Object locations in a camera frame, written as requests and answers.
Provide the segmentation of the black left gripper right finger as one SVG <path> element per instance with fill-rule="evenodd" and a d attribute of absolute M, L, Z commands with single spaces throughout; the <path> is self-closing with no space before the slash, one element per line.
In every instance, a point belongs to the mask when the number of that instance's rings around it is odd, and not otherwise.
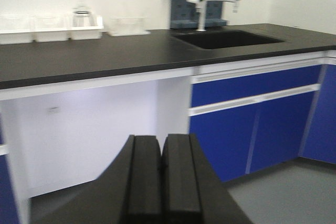
<path fill-rule="evenodd" d="M 202 222 L 190 138 L 186 134 L 169 134 L 165 140 L 162 200 L 164 223 Z"/>

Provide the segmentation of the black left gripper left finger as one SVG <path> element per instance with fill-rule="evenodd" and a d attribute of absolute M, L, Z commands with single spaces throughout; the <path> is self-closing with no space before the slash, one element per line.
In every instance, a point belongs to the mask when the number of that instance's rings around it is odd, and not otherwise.
<path fill-rule="evenodd" d="M 121 223 L 161 223 L 161 151 L 153 135 L 130 135 L 131 169 Z"/>

